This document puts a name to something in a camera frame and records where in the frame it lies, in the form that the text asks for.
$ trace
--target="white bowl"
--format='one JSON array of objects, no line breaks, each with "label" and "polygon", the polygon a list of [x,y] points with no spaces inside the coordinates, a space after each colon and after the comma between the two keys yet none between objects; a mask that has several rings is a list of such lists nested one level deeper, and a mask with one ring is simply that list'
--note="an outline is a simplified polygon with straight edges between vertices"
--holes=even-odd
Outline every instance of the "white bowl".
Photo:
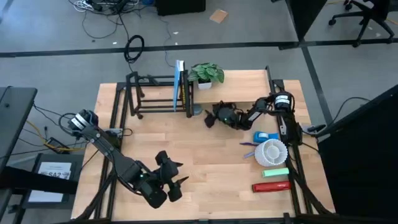
[{"label": "white bowl", "polygon": [[287,148],[280,140],[269,139],[256,147],[254,157],[262,166],[277,166],[285,162]]}]

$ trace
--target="green sponge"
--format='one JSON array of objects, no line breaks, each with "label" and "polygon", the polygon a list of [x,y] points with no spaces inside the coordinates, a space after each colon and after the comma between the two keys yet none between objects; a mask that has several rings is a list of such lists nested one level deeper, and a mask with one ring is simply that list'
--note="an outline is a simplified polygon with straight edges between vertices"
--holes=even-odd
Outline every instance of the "green sponge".
[{"label": "green sponge", "polygon": [[275,175],[287,175],[289,174],[288,168],[281,169],[273,169],[273,170],[264,170],[262,171],[262,177],[272,177]]}]

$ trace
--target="potted plant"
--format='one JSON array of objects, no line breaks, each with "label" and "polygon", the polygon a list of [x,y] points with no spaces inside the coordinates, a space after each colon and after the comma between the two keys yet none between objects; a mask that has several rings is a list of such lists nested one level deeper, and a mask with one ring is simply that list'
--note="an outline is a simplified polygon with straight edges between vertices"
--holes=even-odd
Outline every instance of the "potted plant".
[{"label": "potted plant", "polygon": [[212,82],[224,82],[224,71],[216,64],[201,63],[192,67],[188,80],[198,81],[199,89],[206,90]]}]

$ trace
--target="white pot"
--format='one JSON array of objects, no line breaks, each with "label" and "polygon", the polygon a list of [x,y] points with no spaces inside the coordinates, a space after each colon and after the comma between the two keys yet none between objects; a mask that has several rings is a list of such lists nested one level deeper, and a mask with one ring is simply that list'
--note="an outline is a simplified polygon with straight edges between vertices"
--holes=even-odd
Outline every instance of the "white pot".
[{"label": "white pot", "polygon": [[208,90],[211,87],[211,82],[208,83],[198,83],[199,90]]}]

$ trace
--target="black desk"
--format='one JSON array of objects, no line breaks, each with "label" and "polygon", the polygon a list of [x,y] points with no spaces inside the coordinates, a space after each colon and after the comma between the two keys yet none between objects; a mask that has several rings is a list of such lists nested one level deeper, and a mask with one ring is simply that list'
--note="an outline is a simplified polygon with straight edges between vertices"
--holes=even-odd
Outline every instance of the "black desk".
[{"label": "black desk", "polygon": [[0,219],[13,189],[32,189],[75,194],[77,182],[35,174],[6,166],[32,108],[35,88],[0,88]]}]

